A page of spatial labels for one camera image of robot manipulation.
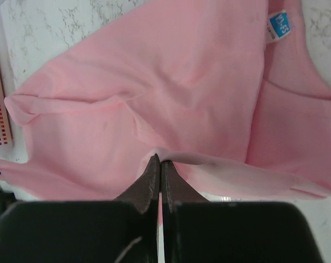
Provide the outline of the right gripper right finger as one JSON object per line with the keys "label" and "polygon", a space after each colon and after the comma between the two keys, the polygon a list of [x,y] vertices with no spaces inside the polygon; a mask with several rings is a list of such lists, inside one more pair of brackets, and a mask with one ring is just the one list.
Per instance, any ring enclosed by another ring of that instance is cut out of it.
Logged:
{"label": "right gripper right finger", "polygon": [[174,209],[177,203],[208,202],[178,173],[172,161],[161,163],[162,218],[165,262],[178,262]]}

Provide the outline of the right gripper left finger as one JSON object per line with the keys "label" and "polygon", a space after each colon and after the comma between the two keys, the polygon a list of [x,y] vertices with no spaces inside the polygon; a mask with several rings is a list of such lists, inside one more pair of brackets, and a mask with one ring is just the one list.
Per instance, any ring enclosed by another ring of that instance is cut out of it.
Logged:
{"label": "right gripper left finger", "polygon": [[158,261],[158,205],[161,163],[151,156],[143,174],[114,200],[129,205],[127,241],[115,262]]}

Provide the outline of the pink t shirt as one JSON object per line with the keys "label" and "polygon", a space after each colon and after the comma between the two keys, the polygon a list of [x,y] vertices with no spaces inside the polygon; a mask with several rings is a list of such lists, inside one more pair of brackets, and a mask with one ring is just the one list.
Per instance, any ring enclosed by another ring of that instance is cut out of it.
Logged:
{"label": "pink t shirt", "polygon": [[113,199],[153,155],[216,196],[331,196],[331,88],[300,1],[148,1],[4,102],[28,161],[2,178],[41,199]]}

